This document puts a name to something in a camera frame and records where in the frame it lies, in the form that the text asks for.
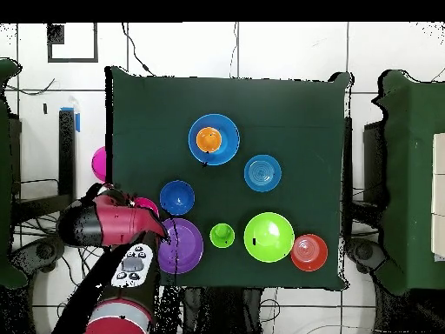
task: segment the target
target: purple bowl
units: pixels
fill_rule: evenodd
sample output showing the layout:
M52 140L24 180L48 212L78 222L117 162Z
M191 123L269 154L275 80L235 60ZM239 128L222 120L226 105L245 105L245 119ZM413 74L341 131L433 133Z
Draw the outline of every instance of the purple bowl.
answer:
M159 245L159 267L169 274L191 271L198 265L203 255L204 242L201 233L191 222L179 217L167 219L163 221L163 225L169 233L170 244L163 241Z

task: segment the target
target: blue bowl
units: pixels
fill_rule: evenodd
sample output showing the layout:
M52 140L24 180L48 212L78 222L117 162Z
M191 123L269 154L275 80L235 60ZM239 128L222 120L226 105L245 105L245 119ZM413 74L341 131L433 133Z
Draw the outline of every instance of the blue bowl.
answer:
M196 135L202 128L212 127L221 134L221 146L215 152L204 152L196 144ZM229 118L208 114L196 120L189 131L189 147L193 156L207 165L221 165L235 156L240 147L240 133Z
M244 167L244 180L257 192L273 190L281 178L280 164L270 155L256 155Z
M173 181L161 189L160 203L171 215L183 215L193 207L195 192L184 181Z

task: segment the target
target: small green cup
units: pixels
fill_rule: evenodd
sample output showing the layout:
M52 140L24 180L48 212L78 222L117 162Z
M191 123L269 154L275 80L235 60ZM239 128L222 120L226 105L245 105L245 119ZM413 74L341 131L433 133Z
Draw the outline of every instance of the small green cup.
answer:
M230 225L219 223L210 231L210 241L214 246L225 249L235 241L235 232Z

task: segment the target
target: green bowl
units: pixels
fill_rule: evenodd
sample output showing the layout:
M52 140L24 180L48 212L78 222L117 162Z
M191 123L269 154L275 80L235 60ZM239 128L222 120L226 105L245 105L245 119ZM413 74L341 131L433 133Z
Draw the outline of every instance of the green bowl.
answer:
M235 241L235 232L230 225L219 223L210 231L210 241L214 246L225 249Z
M274 212L252 217L244 230L244 244L256 260L274 263L286 257L295 241L289 221Z

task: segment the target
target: pink bowl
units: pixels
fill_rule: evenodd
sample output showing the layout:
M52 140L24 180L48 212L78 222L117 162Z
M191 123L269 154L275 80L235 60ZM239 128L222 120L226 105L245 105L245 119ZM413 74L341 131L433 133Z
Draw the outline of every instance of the pink bowl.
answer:
M159 216L159 210L157 209L156 204L153 201L149 200L148 198L136 197L135 206L152 209L155 212L155 214Z
M96 178L102 182L105 182L106 162L107 154L105 152L105 146L103 146L94 153L93 159L91 160L91 168L93 169L93 173Z

